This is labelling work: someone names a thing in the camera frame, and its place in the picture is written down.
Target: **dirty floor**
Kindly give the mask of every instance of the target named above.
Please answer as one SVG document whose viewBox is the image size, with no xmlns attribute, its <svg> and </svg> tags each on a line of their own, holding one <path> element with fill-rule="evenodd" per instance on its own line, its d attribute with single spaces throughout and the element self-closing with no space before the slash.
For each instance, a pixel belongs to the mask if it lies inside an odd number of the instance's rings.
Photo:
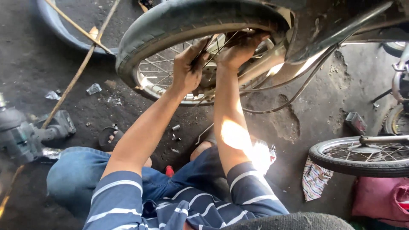
<svg viewBox="0 0 409 230">
<path fill-rule="evenodd" d="M 0 2 L 0 92 L 4 93 L 9 106 L 15 106 L 27 115 L 40 116 L 49 113 L 56 103 L 44 96 L 49 90 L 63 91 L 66 88 L 84 54 L 67 47 L 44 27 L 34 2 Z M 106 10 L 110 4 L 110 1 L 96 2 L 92 6 L 96 10 Z M 84 12 L 93 10 L 86 4 L 84 7 Z M 141 13 L 139 9 L 129 11 L 135 12 L 134 17 Z M 69 12 L 75 17 L 75 10 Z M 118 25 L 121 21 L 128 23 L 128 19 L 118 14 L 114 18 Z M 100 25 L 99 18 L 95 20 L 93 23 Z M 108 34 L 120 34 L 126 28 L 107 31 Z M 106 42 L 115 43 L 117 37 Z M 345 112 L 358 112 L 368 124 L 369 134 L 378 133 L 394 100 L 388 95 L 379 101 L 380 106 L 376 109 L 369 101 L 390 88 L 393 74 L 390 66 L 396 60 L 378 44 L 346 46 L 322 66 L 291 107 L 273 114 L 246 114 L 250 133 L 276 145 L 278 158 L 267 178 L 290 212 L 323 212 L 349 218 L 353 176 L 335 173 L 321 198 L 304 201 L 301 176 L 307 152 L 318 142 L 351 135 L 343 126 Z M 254 110 L 277 107 L 294 95 L 306 77 L 278 90 L 249 94 L 242 98 L 242 105 Z M 103 90 L 87 95 L 85 90 L 93 83 L 99 83 Z M 69 111 L 77 128 L 75 136 L 63 147 L 96 147 L 97 135 L 104 127 L 117 123 L 120 129 L 126 130 L 151 104 L 117 77 L 113 60 L 92 59 L 62 106 Z M 157 168 L 163 169 L 166 165 L 178 168 L 185 164 L 196 138 L 212 123 L 212 114 L 212 107 L 178 108 L 155 150 L 154 155 L 161 162 Z M 181 126 L 176 133 L 182 139 L 180 142 L 171 140 L 171 127 L 176 124 Z M 1 162 L 1 192 L 4 196 L 16 167 L 3 156 Z M 50 167 L 50 164 L 40 162 L 25 165 L 15 180 L 0 218 L 1 229 L 81 228 L 68 211 L 46 197 L 45 178 Z"/>
</svg>

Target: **knee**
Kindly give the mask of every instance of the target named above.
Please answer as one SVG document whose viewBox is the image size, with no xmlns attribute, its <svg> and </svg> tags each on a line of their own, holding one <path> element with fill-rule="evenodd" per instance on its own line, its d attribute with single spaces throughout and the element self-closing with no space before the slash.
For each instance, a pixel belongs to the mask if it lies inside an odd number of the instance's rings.
<svg viewBox="0 0 409 230">
<path fill-rule="evenodd" d="M 88 148 L 68 148 L 51 167 L 47 175 L 47 191 L 56 200 L 72 199 L 92 193 L 105 169 L 109 157 L 95 155 Z"/>
</svg>

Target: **blue striped shirt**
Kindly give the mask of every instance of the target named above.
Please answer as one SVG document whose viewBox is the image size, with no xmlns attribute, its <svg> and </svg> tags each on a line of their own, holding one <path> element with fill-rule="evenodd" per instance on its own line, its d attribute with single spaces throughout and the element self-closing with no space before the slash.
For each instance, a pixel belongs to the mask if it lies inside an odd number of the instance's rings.
<svg viewBox="0 0 409 230">
<path fill-rule="evenodd" d="M 110 173 L 98 183 L 85 223 L 86 230 L 218 229 L 263 216 L 288 214 L 263 174 L 241 163 L 227 174 L 233 203 L 193 187 L 142 204 L 142 178 L 130 171 Z"/>
</svg>

